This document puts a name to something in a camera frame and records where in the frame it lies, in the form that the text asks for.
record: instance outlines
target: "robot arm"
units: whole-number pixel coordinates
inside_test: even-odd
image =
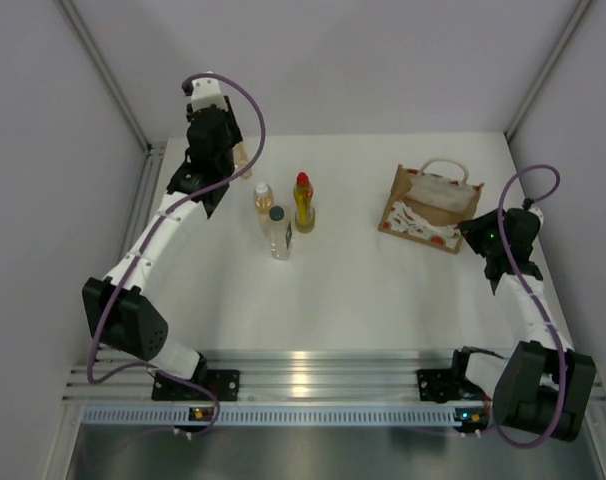
[[[559,360],[549,330],[556,328],[556,322],[545,301],[543,276],[529,260],[543,214],[527,201],[524,206],[523,209],[508,210],[504,218],[510,250],[532,290],[531,294],[507,261],[498,234],[496,211],[459,225],[461,234],[472,249],[486,259],[485,276],[506,313],[513,338],[520,341],[509,359],[489,352],[470,351],[458,356],[462,364],[457,367],[466,381],[480,387],[493,399],[495,422],[541,434],[550,425],[557,402]],[[551,325],[544,322],[532,295],[541,302]],[[572,344],[562,334],[558,335],[565,352],[567,381],[563,411],[552,437],[572,441],[581,428],[596,367],[591,357],[576,353]],[[542,385],[545,377],[551,377],[553,385]]]
[[[234,172],[232,148],[242,141],[228,97],[214,79],[194,80],[187,106],[188,148],[185,160],[172,176],[167,193],[145,231],[124,258],[102,279],[90,278],[83,287],[83,303],[92,335],[101,312],[119,282],[133,268],[111,310],[101,342],[186,380],[202,383],[207,373],[205,358],[172,335],[168,323],[154,307],[176,257],[193,232],[203,225],[228,186],[185,200],[171,212],[169,207],[190,194],[213,185]],[[141,245],[154,229],[141,254]],[[138,258],[134,267],[132,263]]]

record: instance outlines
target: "bottle label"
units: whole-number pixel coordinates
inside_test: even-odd
[[[292,222],[287,224],[287,231],[285,232],[285,245],[288,250],[290,249],[290,241],[292,240]]]

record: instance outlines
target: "red bottle cap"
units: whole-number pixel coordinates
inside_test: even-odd
[[[307,177],[307,175],[304,172],[301,172],[301,173],[299,173],[299,176],[296,177],[296,184],[300,185],[301,187],[304,187],[304,186],[310,184],[310,179]]]

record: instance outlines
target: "plastic bottle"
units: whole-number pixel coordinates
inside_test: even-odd
[[[312,206],[313,193],[314,189],[308,176],[304,172],[299,173],[294,185],[294,201],[296,202],[294,223],[296,229],[301,233],[308,233],[314,229],[316,212]]]
[[[264,182],[256,184],[254,189],[254,207],[259,215],[267,215],[274,205],[274,194],[272,188]]]
[[[272,256],[278,260],[290,258],[292,222],[285,214],[283,207],[276,205],[270,209],[264,232],[270,241]]]
[[[232,155],[234,156],[235,172],[238,172],[241,168],[250,163],[250,159],[247,158],[247,152],[245,151],[245,145],[243,144],[243,142],[239,142],[234,145],[234,148],[232,149]],[[245,179],[250,178],[252,176],[252,169],[250,168],[241,176]]]

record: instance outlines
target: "small glass bottle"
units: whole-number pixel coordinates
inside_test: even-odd
[[[256,184],[254,189],[254,207],[259,215],[267,215],[274,205],[274,194],[272,188],[264,182]]]
[[[272,256],[278,260],[290,258],[292,222],[285,214],[283,207],[276,205],[270,209],[264,232],[270,241]]]

